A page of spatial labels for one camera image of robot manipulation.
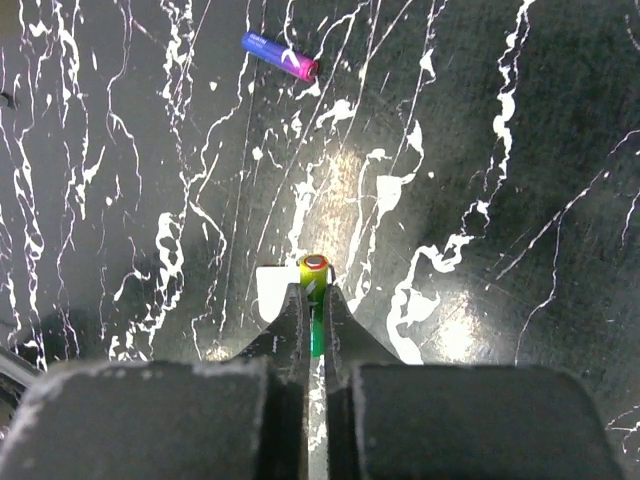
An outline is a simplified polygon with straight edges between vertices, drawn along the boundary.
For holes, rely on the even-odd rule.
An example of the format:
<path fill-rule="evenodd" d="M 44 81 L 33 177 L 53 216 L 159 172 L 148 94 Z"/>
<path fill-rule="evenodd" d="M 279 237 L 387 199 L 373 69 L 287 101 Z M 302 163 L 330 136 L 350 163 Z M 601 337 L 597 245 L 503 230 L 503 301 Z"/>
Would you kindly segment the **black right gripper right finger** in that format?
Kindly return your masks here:
<path fill-rule="evenodd" d="M 329 287 L 324 305 L 332 479 L 620 479 L 593 401 L 571 376 L 500 365 L 408 365 Z"/>

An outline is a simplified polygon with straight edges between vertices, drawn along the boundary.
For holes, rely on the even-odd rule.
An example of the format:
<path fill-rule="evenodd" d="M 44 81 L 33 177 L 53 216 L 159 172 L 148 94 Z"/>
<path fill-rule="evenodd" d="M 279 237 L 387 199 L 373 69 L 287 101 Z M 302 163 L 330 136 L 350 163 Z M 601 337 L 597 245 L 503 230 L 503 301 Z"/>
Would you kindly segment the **white battery cover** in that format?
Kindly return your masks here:
<path fill-rule="evenodd" d="M 299 269 L 296 266 L 260 266 L 256 270 L 258 313 L 263 333 L 282 311 L 300 310 Z"/>

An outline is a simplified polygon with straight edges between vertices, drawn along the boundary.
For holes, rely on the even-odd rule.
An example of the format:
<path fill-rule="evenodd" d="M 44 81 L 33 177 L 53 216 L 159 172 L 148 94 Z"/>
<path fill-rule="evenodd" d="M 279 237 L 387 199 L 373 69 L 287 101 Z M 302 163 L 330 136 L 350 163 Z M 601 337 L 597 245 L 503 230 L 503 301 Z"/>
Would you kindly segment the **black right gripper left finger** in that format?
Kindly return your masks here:
<path fill-rule="evenodd" d="M 310 315 L 301 287 L 223 362 L 73 361 L 28 379 L 5 479 L 303 479 Z"/>

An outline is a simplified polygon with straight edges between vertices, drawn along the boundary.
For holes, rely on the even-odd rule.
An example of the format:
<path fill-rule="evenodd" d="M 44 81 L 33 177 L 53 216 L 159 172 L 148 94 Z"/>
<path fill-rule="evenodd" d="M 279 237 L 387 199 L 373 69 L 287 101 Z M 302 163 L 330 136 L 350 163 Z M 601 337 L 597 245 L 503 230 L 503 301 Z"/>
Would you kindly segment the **blue purple battery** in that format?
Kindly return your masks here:
<path fill-rule="evenodd" d="M 243 35 L 242 46 L 248 53 L 300 80 L 312 82 L 317 76 L 317 61 L 255 32 Z"/>

